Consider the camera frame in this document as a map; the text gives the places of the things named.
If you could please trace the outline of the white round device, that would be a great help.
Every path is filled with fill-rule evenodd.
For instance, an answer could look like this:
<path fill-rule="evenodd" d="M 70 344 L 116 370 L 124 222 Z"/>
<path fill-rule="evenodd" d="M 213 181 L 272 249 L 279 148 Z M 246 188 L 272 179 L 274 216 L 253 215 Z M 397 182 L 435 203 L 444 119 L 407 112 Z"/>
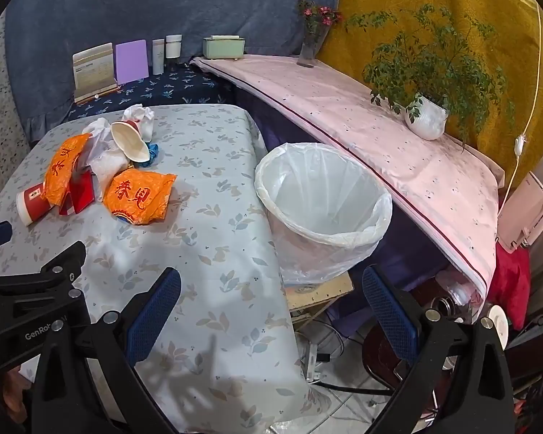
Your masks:
<path fill-rule="evenodd" d="M 493 322 L 501 347 L 506 349 L 509 339 L 509 322 L 504 309 L 498 305 L 492 305 L 487 312 L 487 317 Z"/>

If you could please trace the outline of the white cosmetic tube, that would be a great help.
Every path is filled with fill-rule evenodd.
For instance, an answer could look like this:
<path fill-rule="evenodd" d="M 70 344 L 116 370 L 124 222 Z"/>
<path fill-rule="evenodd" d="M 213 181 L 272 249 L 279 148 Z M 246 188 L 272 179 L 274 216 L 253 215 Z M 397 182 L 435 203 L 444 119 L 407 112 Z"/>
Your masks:
<path fill-rule="evenodd" d="M 158 76 L 164 72 L 164 40 L 154 39 L 152 43 L 153 75 Z"/>

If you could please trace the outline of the pink white appliance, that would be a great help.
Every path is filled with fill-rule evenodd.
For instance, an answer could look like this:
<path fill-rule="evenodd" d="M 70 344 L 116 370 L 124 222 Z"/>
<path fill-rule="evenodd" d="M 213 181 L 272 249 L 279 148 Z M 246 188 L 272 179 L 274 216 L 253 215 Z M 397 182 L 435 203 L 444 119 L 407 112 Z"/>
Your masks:
<path fill-rule="evenodd" d="M 509 254 L 532 246 L 543 233 L 543 183 L 529 172 L 504 203 L 497 219 L 497 241 Z"/>

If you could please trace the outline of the pink bedsheet cover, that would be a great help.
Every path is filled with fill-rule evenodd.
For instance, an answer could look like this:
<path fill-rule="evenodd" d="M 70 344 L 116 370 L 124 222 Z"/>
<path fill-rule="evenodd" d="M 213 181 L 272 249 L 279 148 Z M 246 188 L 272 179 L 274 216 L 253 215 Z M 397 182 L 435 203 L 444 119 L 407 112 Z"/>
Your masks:
<path fill-rule="evenodd" d="M 424 140 L 402 116 L 371 103 L 368 87 L 321 62 L 305 68 L 293 57 L 246 55 L 192 63 L 366 165 L 481 296 L 488 294 L 504 183 L 497 163 L 448 134 Z"/>

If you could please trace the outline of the red white paper cup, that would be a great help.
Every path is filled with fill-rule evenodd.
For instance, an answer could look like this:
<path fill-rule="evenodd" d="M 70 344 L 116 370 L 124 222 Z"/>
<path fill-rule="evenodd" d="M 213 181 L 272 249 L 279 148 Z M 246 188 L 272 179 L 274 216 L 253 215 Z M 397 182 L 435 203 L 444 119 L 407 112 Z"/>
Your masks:
<path fill-rule="evenodd" d="M 16 195 L 16 210 L 25 226 L 30 226 L 52 210 L 52 204 L 44 196 L 44 183 L 40 182 Z"/>

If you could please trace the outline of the purple card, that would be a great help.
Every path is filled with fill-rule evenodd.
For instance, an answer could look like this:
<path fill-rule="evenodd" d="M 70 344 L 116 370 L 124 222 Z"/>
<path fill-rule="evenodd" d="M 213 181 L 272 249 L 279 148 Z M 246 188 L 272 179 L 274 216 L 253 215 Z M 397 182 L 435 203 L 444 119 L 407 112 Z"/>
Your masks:
<path fill-rule="evenodd" d="M 146 40 L 119 43 L 114 47 L 114 55 L 118 84 L 143 80 L 149 76 Z"/>

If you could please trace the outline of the blue hanging blanket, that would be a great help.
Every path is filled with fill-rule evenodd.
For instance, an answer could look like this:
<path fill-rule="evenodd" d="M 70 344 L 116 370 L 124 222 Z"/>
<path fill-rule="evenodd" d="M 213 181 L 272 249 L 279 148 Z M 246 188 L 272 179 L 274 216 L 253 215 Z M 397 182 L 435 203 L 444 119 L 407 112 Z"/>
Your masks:
<path fill-rule="evenodd" d="M 208 35 L 239 35 L 250 54 L 287 56 L 300 49 L 303 24 L 297 0 L 11 0 L 5 56 L 26 138 L 40 140 L 69 112 L 75 53 L 172 34 L 183 59 L 199 55 Z"/>

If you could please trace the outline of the glass vase with red flowers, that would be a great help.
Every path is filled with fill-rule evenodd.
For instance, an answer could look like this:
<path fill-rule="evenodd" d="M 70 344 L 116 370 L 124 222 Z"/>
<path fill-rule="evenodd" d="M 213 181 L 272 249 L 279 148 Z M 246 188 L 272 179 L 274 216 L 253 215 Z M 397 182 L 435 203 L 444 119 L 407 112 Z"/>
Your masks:
<path fill-rule="evenodd" d="M 297 64 L 312 68 L 328 31 L 341 21 L 342 16 L 341 12 L 329 6 L 319 5 L 313 0 L 298 0 L 297 5 L 305 28 Z"/>

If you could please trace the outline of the white tissue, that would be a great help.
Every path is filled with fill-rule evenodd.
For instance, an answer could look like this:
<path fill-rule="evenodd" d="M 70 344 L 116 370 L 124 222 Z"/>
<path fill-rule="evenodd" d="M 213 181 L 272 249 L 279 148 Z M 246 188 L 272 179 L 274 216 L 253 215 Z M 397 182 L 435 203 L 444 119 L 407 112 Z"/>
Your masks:
<path fill-rule="evenodd" d="M 89 123 L 83 133 L 89 133 L 90 137 L 79 156 L 77 168 L 90 170 L 96 178 L 96 199 L 102 202 L 106 188 L 113 177 L 127 169 L 128 160 L 113 140 L 110 123 L 105 118 Z"/>
<path fill-rule="evenodd" d="M 135 123 L 144 142 L 152 140 L 155 112 L 150 107 L 144 107 L 142 104 L 132 105 L 123 112 L 121 120 Z"/>

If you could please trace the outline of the floral light tablecloth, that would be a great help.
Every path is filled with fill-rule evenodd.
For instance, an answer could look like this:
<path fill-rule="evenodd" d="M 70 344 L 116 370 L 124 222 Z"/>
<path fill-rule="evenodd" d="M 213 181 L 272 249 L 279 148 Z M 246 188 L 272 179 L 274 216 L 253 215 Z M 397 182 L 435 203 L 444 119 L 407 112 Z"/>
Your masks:
<path fill-rule="evenodd" d="M 0 275 L 34 272 L 75 242 L 87 250 L 77 286 L 92 319 L 121 310 L 175 268 L 182 291 L 139 376 L 183 432 L 262 433 L 320 416 L 331 399 L 300 366 L 270 224 L 254 188 L 266 153 L 251 117 L 230 105 L 159 106 L 153 170 L 175 181 L 162 221 L 133 225 L 101 203 L 63 217 L 52 210 L 24 225 L 18 192 L 42 180 L 62 142 L 87 121 L 50 130 L 0 193 Z"/>

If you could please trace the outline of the calendar on wooden stand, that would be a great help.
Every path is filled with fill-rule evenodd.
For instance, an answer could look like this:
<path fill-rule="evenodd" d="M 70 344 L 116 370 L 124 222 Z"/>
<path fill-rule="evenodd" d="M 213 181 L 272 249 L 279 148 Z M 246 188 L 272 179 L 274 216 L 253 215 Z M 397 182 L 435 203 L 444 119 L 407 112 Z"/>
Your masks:
<path fill-rule="evenodd" d="M 105 43 L 73 54 L 72 72 L 76 104 L 117 88 L 113 43 Z"/>

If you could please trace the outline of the mint green box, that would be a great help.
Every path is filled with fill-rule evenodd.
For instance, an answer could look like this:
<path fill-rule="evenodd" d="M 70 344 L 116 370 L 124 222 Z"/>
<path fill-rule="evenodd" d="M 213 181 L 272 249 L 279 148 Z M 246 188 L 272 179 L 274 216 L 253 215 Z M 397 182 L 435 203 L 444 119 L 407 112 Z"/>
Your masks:
<path fill-rule="evenodd" d="M 206 59 L 238 60 L 244 56 L 245 39 L 234 35 L 210 35 L 203 40 L 203 56 Z"/>

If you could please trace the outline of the red paper packet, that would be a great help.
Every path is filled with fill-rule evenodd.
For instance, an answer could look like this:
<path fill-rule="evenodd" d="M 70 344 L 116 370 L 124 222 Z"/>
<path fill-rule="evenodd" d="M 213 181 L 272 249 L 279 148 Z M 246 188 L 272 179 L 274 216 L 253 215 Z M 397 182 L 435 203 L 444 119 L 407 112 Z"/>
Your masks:
<path fill-rule="evenodd" d="M 75 171 L 69 181 L 62 205 L 61 216 L 80 214 L 95 200 L 92 174 L 90 170 Z"/>

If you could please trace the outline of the orange snack wrapper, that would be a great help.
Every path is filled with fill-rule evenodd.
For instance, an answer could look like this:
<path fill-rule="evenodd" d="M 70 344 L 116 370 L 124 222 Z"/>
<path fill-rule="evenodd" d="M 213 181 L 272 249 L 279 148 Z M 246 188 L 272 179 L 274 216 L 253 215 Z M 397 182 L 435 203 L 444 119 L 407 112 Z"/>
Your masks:
<path fill-rule="evenodd" d="M 82 133 L 67 138 L 60 144 L 44 176 L 42 196 L 51 206 L 61 206 L 66 197 L 75 165 L 91 134 Z"/>
<path fill-rule="evenodd" d="M 162 221 L 167 214 L 175 174 L 137 170 L 117 174 L 106 187 L 103 204 L 109 212 L 133 225 Z"/>

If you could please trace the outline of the blue measuring tape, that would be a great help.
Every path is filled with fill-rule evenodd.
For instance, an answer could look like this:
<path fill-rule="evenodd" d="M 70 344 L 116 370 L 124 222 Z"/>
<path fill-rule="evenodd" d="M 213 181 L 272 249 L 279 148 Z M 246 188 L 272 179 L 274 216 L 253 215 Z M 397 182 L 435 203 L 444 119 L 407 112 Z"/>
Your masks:
<path fill-rule="evenodd" d="M 146 162 L 137 163 L 138 167 L 150 167 L 157 159 L 157 155 L 159 154 L 160 148 L 157 143 L 147 142 L 146 145 L 149 150 L 149 160 L 147 160 Z"/>

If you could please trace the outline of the white crumpled tissue back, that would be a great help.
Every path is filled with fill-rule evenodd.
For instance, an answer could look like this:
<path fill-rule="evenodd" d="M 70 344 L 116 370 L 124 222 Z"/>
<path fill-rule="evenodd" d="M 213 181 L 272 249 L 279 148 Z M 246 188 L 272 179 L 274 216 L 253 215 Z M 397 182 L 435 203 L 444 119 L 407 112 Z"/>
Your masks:
<path fill-rule="evenodd" d="M 152 140 L 155 112 L 150 107 L 144 107 L 142 104 L 132 105 L 123 112 L 121 120 L 135 123 L 144 142 Z"/>

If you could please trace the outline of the wooden board under bin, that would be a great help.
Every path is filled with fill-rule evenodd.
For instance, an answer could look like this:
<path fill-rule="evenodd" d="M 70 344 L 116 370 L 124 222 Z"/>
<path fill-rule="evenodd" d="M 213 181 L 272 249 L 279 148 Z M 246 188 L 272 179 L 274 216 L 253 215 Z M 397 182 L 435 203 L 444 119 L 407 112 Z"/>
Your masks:
<path fill-rule="evenodd" d="M 288 286 L 285 294 L 292 325 L 295 329 L 306 326 L 353 290 L 348 272 L 321 284 Z"/>

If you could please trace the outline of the navy floral cloth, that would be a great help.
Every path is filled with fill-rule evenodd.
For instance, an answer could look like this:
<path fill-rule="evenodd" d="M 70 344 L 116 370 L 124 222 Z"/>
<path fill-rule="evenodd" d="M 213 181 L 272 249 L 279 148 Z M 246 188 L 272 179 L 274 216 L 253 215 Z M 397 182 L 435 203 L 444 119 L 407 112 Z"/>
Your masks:
<path fill-rule="evenodd" d="M 66 120 L 123 111 L 134 104 L 144 107 L 180 104 L 236 104 L 236 88 L 193 65 L 177 66 L 172 72 L 125 83 L 116 92 L 74 104 Z"/>

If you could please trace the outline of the white trash bin with liner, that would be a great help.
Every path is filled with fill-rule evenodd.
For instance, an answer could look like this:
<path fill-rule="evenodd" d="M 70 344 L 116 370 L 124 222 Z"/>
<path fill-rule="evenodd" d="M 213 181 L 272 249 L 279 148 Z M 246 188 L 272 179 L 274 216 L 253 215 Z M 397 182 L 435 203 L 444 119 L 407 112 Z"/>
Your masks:
<path fill-rule="evenodd" d="M 378 247 L 390 193 L 354 158 L 321 143 L 284 143 L 260 160 L 256 193 L 268 213 L 283 282 L 317 285 Z"/>

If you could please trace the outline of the white cosmetic jar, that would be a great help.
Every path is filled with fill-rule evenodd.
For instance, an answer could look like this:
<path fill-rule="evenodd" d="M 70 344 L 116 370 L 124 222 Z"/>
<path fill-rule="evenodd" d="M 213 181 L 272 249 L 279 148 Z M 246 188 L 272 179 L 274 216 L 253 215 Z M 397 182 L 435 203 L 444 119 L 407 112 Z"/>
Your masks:
<path fill-rule="evenodd" d="M 168 34 L 165 37 L 164 55 L 167 59 L 178 59 L 181 55 L 182 35 Z"/>

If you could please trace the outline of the green potted plant white pot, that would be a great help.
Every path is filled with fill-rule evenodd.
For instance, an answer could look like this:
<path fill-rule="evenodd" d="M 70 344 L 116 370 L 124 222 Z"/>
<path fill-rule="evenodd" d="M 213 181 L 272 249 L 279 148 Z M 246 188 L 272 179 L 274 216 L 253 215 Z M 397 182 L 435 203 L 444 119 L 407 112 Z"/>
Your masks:
<path fill-rule="evenodd" d="M 469 14 L 456 18 L 445 6 L 425 3 L 396 13 L 355 13 L 345 22 L 345 29 L 352 27 L 364 33 L 396 29 L 394 36 L 375 44 L 362 71 L 372 103 L 386 104 L 415 123 L 430 101 L 456 124 L 463 144 L 474 140 L 492 118 L 514 123 L 508 77 L 483 53 L 497 37 L 489 22 Z"/>

